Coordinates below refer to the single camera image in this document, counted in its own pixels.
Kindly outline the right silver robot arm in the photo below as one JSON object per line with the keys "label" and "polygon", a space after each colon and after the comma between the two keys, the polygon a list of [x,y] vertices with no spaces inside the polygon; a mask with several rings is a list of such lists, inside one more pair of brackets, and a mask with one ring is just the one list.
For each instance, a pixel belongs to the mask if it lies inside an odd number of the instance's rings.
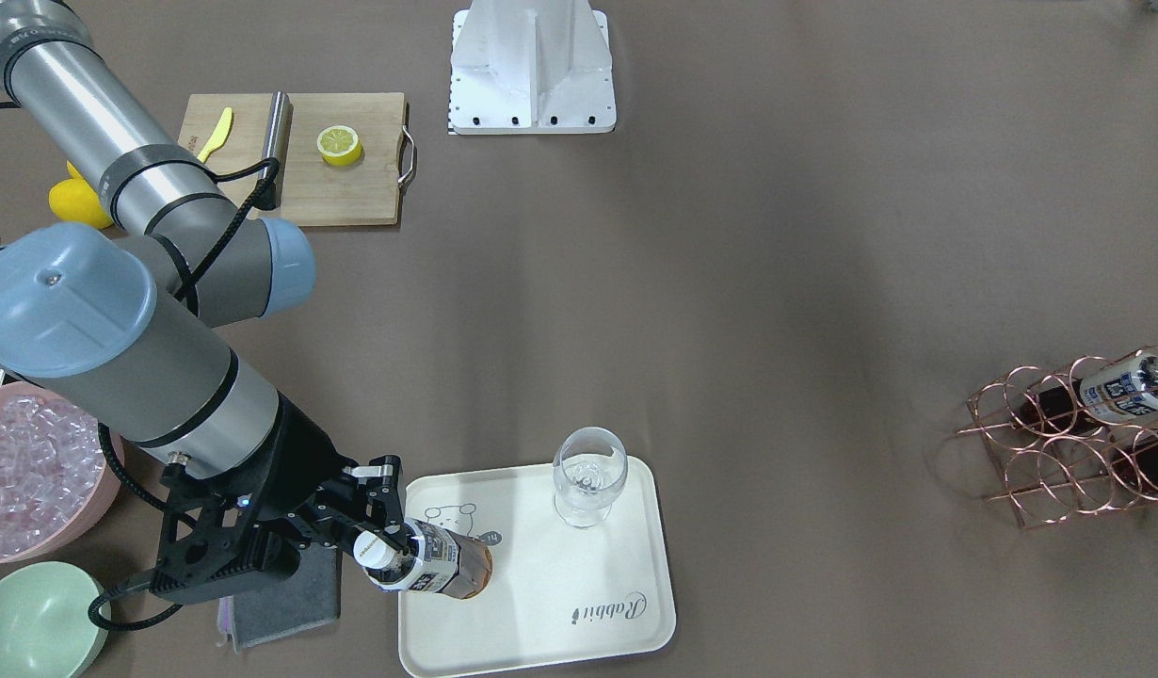
{"label": "right silver robot arm", "polygon": [[349,467],[327,433],[240,359],[217,327],[312,296],[316,262],[294,223],[251,219],[94,51],[63,1],[0,1],[0,87],[54,139],[127,236],[80,223],[0,249],[0,364],[157,460],[186,455],[184,488],[213,506],[250,498],[243,535],[193,528],[183,578],[285,538],[340,538],[317,493]]}

